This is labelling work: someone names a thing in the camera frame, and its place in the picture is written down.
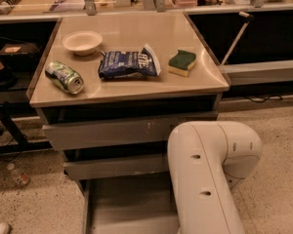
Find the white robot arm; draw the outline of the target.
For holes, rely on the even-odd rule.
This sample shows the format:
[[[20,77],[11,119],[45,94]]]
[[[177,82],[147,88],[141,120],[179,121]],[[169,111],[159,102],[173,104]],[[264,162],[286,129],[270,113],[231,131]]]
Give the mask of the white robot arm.
[[[258,134],[238,122],[186,122],[170,134],[167,156],[180,234],[244,234],[231,191],[261,159]]]

